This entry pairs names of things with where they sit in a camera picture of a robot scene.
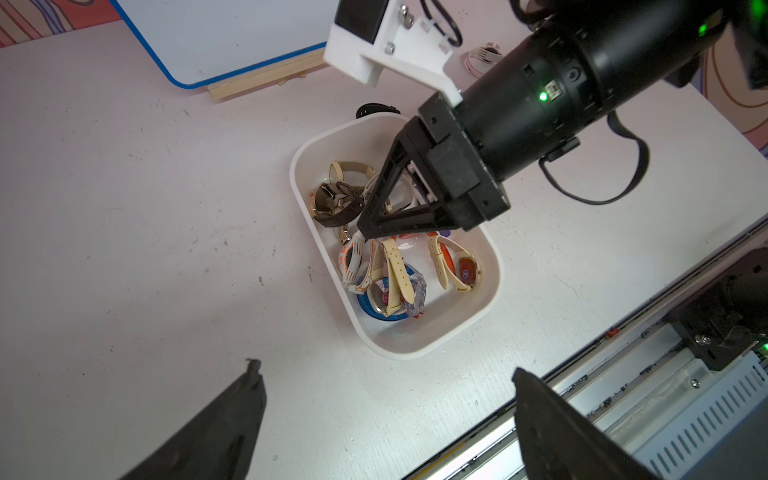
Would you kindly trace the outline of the cream square face watch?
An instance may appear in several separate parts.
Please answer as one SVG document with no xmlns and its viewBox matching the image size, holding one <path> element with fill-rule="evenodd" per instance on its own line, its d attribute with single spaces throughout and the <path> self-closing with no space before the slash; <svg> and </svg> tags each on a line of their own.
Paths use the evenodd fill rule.
<svg viewBox="0 0 768 480">
<path fill-rule="evenodd" d="M 392 290 L 391 298 L 397 299 L 400 294 L 396 293 L 395 290 L 399 290 L 406 301 L 412 302 L 414 300 L 414 289 L 406 272 L 407 264 L 402 257 L 397 242 L 394 239 L 373 240 L 372 245 L 374 250 L 372 284 L 376 280 L 387 276 Z"/>
</svg>

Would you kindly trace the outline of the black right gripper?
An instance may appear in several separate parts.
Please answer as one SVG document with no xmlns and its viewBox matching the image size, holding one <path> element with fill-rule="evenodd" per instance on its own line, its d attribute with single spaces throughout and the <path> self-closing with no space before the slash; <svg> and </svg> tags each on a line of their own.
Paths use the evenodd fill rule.
<svg viewBox="0 0 768 480">
<path fill-rule="evenodd" d="M 406 172 L 432 198 L 427 204 L 388 211 L 386 200 Z M 456 113 L 433 94 L 396 135 L 357 227 L 366 239 L 462 229 L 469 231 L 508 211 L 502 184 L 483 162 Z"/>
</svg>

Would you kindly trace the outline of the blue transparent watch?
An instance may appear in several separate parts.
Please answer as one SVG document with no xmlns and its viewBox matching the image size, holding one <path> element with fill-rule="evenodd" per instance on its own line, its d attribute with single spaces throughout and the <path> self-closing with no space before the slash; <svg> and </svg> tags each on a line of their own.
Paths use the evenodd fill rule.
<svg viewBox="0 0 768 480">
<path fill-rule="evenodd" d="M 385 322 L 419 318 L 425 311 L 427 282 L 425 277 L 410 264 L 406 265 L 406 272 L 414 289 L 412 302 L 406 301 L 399 290 L 395 292 L 400 296 L 392 299 L 389 278 L 384 276 L 376 280 L 364 293 L 357 295 L 357 301 L 362 310 L 368 316 Z"/>
</svg>

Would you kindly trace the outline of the beige thin strap watch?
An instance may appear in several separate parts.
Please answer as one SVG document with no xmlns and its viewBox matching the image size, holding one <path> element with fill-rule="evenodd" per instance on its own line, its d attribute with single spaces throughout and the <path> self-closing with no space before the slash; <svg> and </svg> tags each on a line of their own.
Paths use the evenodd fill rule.
<svg viewBox="0 0 768 480">
<path fill-rule="evenodd" d="M 428 251 L 440 286 L 445 291 L 470 292 L 481 281 L 476 257 L 462 245 L 439 233 L 428 233 Z"/>
</svg>

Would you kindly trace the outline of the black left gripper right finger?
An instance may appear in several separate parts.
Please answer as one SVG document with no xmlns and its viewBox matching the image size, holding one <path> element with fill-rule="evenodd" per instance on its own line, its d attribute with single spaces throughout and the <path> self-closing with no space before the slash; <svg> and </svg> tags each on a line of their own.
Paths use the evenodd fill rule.
<svg viewBox="0 0 768 480">
<path fill-rule="evenodd" d="M 518 368 L 515 423 L 529 479 L 654 479 L 656 476 L 536 375 Z"/>
</svg>

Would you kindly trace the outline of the brown purple strap watch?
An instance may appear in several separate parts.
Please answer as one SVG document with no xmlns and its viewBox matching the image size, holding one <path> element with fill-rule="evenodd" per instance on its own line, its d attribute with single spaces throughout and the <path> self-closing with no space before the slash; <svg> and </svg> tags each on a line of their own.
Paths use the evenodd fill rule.
<svg viewBox="0 0 768 480">
<path fill-rule="evenodd" d="M 312 198 L 311 217 L 325 228 L 351 223 L 365 205 L 363 188 L 343 181 L 322 183 Z"/>
</svg>

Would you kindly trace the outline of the white orange strap watch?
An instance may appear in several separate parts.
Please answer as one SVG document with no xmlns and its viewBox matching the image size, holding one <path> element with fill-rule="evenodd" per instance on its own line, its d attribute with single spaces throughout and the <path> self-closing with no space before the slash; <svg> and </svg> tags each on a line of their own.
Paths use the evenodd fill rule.
<svg viewBox="0 0 768 480">
<path fill-rule="evenodd" d="M 369 245 L 369 262 L 361 274 L 364 247 Z M 373 282 L 373 245 L 365 238 L 362 232 L 357 231 L 351 240 L 346 243 L 338 257 L 342 285 L 344 288 L 358 295 L 365 294 Z"/>
</svg>

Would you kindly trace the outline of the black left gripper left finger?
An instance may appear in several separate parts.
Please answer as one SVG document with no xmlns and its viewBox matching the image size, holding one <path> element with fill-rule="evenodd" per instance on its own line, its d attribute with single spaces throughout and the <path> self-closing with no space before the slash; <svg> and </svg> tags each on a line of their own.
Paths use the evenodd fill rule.
<svg viewBox="0 0 768 480">
<path fill-rule="evenodd" d="M 245 372 L 125 479 L 244 479 L 250 469 L 267 393 L 261 362 Z"/>
</svg>

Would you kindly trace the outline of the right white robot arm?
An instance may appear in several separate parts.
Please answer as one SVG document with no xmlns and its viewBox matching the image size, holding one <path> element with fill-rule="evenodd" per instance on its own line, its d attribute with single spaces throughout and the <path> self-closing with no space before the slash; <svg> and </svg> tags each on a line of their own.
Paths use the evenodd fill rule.
<svg viewBox="0 0 768 480">
<path fill-rule="evenodd" d="M 700 55 L 735 35 L 748 84 L 767 85 L 763 1 L 552 1 L 520 19 L 534 32 L 458 104 L 430 97 L 397 134 L 357 220 L 367 239 L 471 230 L 509 209 L 504 182 L 546 167 L 659 80 L 685 85 Z"/>
</svg>

